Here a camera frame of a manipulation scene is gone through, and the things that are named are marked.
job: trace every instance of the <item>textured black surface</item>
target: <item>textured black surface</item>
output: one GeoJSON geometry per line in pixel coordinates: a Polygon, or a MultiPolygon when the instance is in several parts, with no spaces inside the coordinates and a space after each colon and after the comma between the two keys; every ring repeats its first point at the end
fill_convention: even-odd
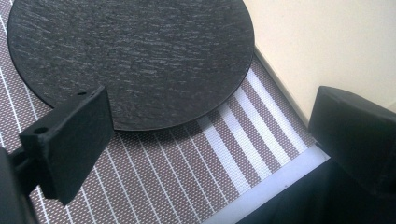
{"type": "Polygon", "coordinates": [[[197,119],[244,79],[254,35],[242,0],[16,0],[11,58],[44,102],[106,85],[114,127],[157,130],[197,119]]]}

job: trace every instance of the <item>striped fabric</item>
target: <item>striped fabric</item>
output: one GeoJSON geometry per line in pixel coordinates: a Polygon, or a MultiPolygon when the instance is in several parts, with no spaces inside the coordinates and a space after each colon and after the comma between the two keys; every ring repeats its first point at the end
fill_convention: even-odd
{"type": "MultiPolygon", "coordinates": [[[[7,51],[12,1],[0,0],[0,146],[50,109],[23,84],[7,51]]],[[[257,59],[212,113],[156,133],[116,133],[76,199],[31,194],[41,223],[201,223],[313,144],[257,59]]]]}

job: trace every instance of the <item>black circular disc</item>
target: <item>black circular disc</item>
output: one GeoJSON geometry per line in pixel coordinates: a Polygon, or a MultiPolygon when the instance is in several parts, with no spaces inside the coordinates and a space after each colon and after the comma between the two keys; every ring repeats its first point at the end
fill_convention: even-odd
{"type": "Polygon", "coordinates": [[[115,130],[148,131],[226,101],[249,69],[254,35],[242,0],[15,0],[8,45],[48,105],[105,85],[115,130]]]}

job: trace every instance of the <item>beige surface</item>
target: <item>beige surface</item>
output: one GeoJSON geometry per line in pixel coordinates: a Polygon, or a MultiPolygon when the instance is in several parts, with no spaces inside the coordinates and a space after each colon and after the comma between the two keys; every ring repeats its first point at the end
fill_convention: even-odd
{"type": "Polygon", "coordinates": [[[257,53],[305,125],[320,85],[396,112],[396,1],[245,3],[257,53]]]}

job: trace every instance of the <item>small hole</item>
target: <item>small hole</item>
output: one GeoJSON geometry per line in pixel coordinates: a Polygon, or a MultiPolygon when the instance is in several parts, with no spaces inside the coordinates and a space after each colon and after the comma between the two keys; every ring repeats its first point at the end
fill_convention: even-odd
{"type": "Polygon", "coordinates": [[[46,127],[41,127],[41,128],[35,129],[35,130],[33,131],[33,133],[41,134],[41,133],[44,133],[44,132],[46,132],[46,131],[48,131],[48,130],[49,130],[49,129],[46,128],[46,127]]]}

